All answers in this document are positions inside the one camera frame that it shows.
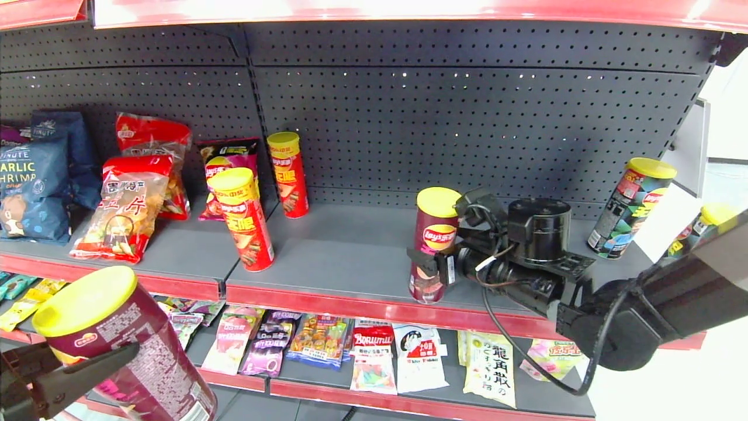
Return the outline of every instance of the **blue snack bag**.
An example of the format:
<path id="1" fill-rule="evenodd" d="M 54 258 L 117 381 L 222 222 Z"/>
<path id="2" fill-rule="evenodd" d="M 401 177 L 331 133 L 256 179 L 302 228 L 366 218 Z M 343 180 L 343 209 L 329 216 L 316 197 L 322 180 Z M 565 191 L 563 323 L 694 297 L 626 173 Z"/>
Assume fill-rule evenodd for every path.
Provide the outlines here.
<path id="1" fill-rule="evenodd" d="M 0 240 L 70 240 L 67 143 L 0 148 Z"/>
<path id="2" fill-rule="evenodd" d="M 83 115 L 70 111 L 34 111 L 31 116 L 31 139 L 67 143 L 73 201 L 95 210 L 101 202 L 101 166 L 97 163 L 94 144 L 88 137 Z"/>

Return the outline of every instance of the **lay's logo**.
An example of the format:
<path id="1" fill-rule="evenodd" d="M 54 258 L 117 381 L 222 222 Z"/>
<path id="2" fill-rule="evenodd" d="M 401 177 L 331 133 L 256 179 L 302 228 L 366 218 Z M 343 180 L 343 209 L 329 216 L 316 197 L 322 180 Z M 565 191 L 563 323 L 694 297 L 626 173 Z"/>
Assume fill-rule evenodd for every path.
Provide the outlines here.
<path id="1" fill-rule="evenodd" d="M 446 225 L 429 225 L 423 230 L 423 242 L 429 248 L 440 251 L 452 245 L 457 235 L 457 228 Z"/>
<path id="2" fill-rule="evenodd" d="M 76 339 L 76 341 L 73 342 L 73 345 L 75 345 L 76 348 L 82 348 L 82 347 L 84 347 L 84 346 L 92 343 L 93 341 L 97 340 L 98 338 L 99 338 L 99 335 L 97 335 L 95 333 L 91 333 L 91 332 L 85 333 L 83 336 L 81 336 L 80 338 Z"/>

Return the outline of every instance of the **cartoon character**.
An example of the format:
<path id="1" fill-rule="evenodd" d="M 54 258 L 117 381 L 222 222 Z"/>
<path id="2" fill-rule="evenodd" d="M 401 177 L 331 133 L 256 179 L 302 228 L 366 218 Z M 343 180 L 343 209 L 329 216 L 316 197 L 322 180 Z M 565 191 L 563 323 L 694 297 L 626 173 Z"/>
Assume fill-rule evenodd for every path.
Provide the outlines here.
<path id="1" fill-rule="evenodd" d="M 0 222 L 7 231 L 8 237 L 20 237 L 24 235 L 23 214 L 26 212 L 26 202 L 21 195 L 8 196 L 0 204 Z"/>

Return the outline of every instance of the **gray pegboard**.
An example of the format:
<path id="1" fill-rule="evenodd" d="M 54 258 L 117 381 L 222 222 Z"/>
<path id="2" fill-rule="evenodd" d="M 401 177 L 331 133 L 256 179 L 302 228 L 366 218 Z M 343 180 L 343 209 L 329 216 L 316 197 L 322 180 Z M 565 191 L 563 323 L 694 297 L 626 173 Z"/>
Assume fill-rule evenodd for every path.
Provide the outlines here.
<path id="1" fill-rule="evenodd" d="M 721 32 L 587 22 L 245 25 L 255 65 L 585 67 L 705 74 Z"/>
<path id="2" fill-rule="evenodd" d="M 84 114 L 102 159 L 119 154 L 114 137 L 118 111 L 152 115 L 190 126 L 194 140 L 261 136 L 246 67 L 116 67 L 43 70 L 0 75 L 2 119 L 24 124 L 35 109 L 70 109 Z M 272 188 L 266 160 L 260 177 Z M 191 190 L 205 190 L 196 148 L 183 177 Z"/>
<path id="3" fill-rule="evenodd" d="M 246 51 L 216 32 L 185 26 L 94 31 L 90 22 L 7 31 L 0 33 L 0 71 L 244 64 Z"/>
<path id="4" fill-rule="evenodd" d="M 300 133 L 316 193 L 483 185 L 505 198 L 594 206 L 608 199 L 628 159 L 660 156 L 703 81 L 544 68 L 257 67 L 255 74 L 268 130 Z"/>

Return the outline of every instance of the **purple snack bag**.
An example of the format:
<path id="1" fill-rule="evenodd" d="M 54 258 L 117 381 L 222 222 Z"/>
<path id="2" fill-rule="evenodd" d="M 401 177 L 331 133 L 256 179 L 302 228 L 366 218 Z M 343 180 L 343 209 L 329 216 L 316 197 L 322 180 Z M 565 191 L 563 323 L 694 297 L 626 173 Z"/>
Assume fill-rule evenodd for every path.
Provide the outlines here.
<path id="1" fill-rule="evenodd" d="M 244 375 L 267 374 L 276 378 L 281 373 L 283 350 L 291 340 L 292 324 L 265 323 L 257 332 L 249 347 L 247 360 L 241 373 Z"/>

